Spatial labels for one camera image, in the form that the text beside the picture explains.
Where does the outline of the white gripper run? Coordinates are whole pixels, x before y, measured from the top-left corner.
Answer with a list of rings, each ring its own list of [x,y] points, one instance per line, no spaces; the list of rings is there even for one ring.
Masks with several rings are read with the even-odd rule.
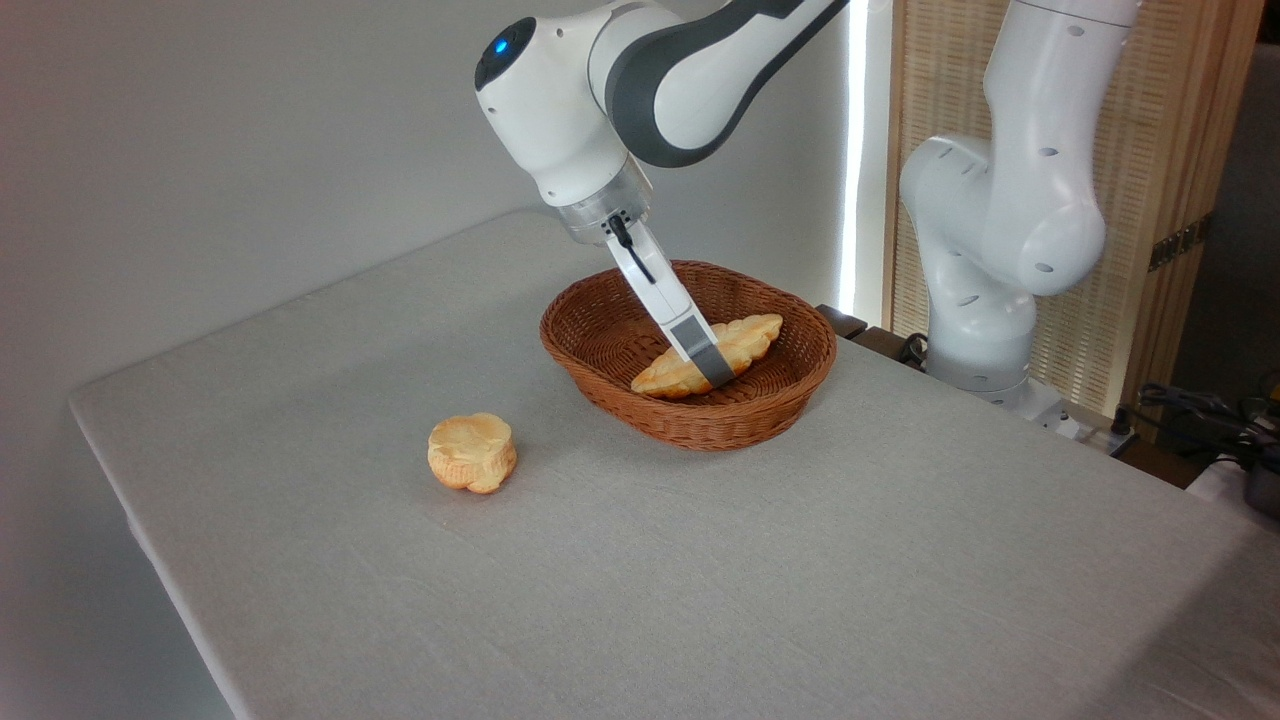
[[[736,378],[691,295],[646,224],[640,220],[608,220],[608,247],[625,279],[671,341],[677,355],[718,388]]]

